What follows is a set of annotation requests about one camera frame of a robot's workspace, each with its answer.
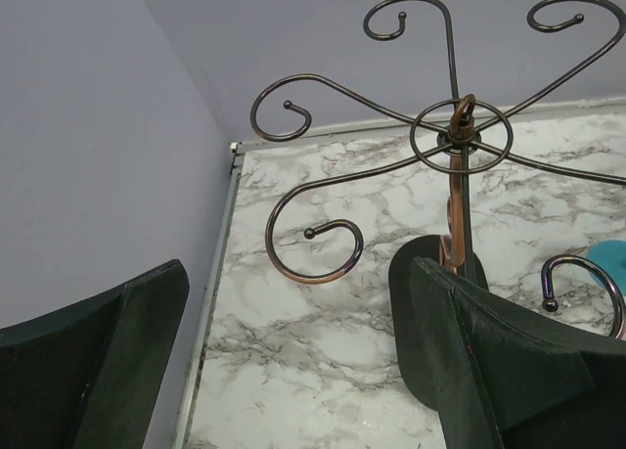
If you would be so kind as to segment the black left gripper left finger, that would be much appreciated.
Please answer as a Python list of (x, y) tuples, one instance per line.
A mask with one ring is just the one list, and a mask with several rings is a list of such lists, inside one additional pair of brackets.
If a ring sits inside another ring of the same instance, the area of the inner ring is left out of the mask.
[(2, 329), (2, 447), (142, 447), (189, 289), (174, 259)]

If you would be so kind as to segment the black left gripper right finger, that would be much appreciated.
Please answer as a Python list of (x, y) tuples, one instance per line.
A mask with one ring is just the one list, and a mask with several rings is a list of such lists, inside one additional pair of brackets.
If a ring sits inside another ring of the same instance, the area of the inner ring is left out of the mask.
[(447, 447), (624, 447), (624, 341), (549, 319), (430, 259), (415, 259), (411, 293)]

